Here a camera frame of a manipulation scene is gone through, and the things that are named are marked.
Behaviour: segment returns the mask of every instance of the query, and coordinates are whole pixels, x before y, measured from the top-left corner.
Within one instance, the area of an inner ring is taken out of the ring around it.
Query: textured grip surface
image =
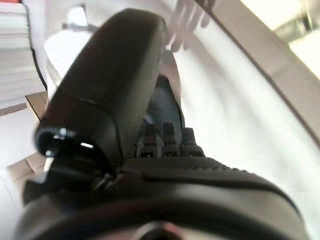
[[[149,181],[270,191],[281,195],[296,208],[282,190],[266,179],[245,170],[230,168],[209,157],[130,158],[125,162],[121,172],[140,174]]]

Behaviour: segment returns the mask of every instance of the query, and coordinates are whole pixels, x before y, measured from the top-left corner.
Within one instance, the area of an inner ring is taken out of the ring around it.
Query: stack of paper
[[[27,7],[0,2],[0,103],[45,91],[31,51]]]

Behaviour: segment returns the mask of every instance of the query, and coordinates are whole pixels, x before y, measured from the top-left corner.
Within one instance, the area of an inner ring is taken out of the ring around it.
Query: bright light
[[[84,146],[86,148],[92,149],[94,146],[85,142],[80,143],[81,146]]]
[[[320,30],[291,42],[291,50],[320,79]]]
[[[53,157],[47,157],[46,160],[45,160],[45,164],[44,164],[44,167],[43,167],[43,171],[44,172],[48,172],[49,169],[50,169],[50,166],[52,164],[52,162],[54,161],[54,158]]]
[[[75,23],[78,26],[88,26],[85,10],[81,6],[71,8],[67,14],[67,18],[70,23]]]
[[[264,24],[275,30],[303,9],[301,0],[241,0]]]
[[[61,79],[64,78],[91,35],[87,31],[62,30],[51,35],[45,42],[46,54]]]

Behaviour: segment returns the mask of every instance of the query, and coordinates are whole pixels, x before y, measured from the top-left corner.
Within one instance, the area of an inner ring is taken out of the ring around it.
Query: floor
[[[9,180],[6,170],[0,168],[0,233],[1,239],[9,240],[12,237],[18,222],[21,205],[17,193]]]

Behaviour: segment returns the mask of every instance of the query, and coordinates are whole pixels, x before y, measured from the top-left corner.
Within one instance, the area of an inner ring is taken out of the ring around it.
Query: white wall
[[[0,117],[0,167],[36,151],[32,138],[36,125],[37,120],[27,108]]]

